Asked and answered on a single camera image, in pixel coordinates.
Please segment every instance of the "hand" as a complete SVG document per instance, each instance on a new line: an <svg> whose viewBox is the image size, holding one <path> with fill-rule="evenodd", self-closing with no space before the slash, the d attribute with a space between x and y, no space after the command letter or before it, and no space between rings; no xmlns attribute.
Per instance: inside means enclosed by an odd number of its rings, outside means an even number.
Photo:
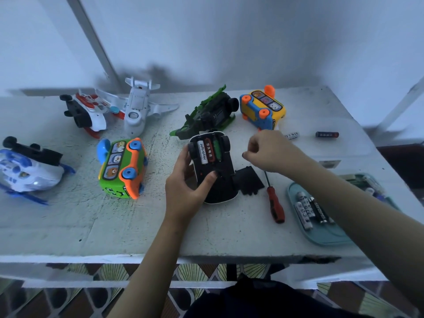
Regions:
<svg viewBox="0 0 424 318"><path fill-rule="evenodd" d="M166 213L165 220L177 222L177 224L188 225L192 217L197 213L204 202L217 175L210 172L196 190L187 186L185 180L194 175L194 166L190 165L191 157L188 146L185 145L174 170L166 180Z"/></svg>
<svg viewBox="0 0 424 318"><path fill-rule="evenodd" d="M242 154L254 166L292 178L305 164L313 161L281 134L263 130L253 135Z"/></svg>

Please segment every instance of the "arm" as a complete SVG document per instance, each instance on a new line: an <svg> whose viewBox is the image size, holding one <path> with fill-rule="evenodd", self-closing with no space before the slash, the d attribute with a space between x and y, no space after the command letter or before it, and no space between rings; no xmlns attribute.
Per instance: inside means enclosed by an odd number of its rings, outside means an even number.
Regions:
<svg viewBox="0 0 424 318"><path fill-rule="evenodd" d="M209 173L197 190L191 190L184 181L194 174L190 162L186 145L166 180L163 223L108 318L160 317L184 233L216 179Z"/></svg>
<svg viewBox="0 0 424 318"><path fill-rule="evenodd" d="M281 156L275 161L274 156ZM243 157L304 187L381 272L424 310L424 225L323 168L278 131L261 131Z"/></svg>

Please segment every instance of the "forearm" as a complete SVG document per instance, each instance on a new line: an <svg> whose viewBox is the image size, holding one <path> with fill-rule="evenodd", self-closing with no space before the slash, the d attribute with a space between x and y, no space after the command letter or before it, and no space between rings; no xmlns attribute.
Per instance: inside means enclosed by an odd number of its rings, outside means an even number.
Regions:
<svg viewBox="0 0 424 318"><path fill-rule="evenodd" d="M310 161L304 187L381 272L416 306L423 298L424 225Z"/></svg>
<svg viewBox="0 0 424 318"><path fill-rule="evenodd" d="M108 318L159 317L187 225L166 219Z"/></svg>

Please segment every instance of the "patterned floor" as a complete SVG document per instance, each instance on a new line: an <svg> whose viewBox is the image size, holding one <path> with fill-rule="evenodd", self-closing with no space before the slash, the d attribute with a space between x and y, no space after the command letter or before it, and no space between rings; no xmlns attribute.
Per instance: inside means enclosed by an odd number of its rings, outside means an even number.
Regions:
<svg viewBox="0 0 424 318"><path fill-rule="evenodd" d="M95 280L128 280L138 265L50 264L72 272L93 275ZM269 279L283 265L177 265L172 277L180 281L235 281L244 273L251 278ZM0 318L106 317L119 299L120 288L23 289L22 282L0 280ZM183 317L190 305L204 292L219 290L179 288L168 292L162 318ZM371 315L376 318L419 317L408 300L389 282L336 282L319 284L318 290L303 293L332 307Z"/></svg>

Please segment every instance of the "person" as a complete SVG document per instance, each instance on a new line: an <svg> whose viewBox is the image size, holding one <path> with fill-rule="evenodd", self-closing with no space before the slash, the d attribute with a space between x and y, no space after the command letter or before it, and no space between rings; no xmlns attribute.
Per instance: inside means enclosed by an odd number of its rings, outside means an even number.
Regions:
<svg viewBox="0 0 424 318"><path fill-rule="evenodd" d="M250 138L243 158L254 166L287 176L323 205L376 267L424 310L424 226L309 158L279 131ZM196 190L185 179L194 174L187 145L166 180L163 223L109 318L160 317L184 233L215 182L209 173ZM352 317L279 283L242 278L219 295L204 293L185 317Z"/></svg>

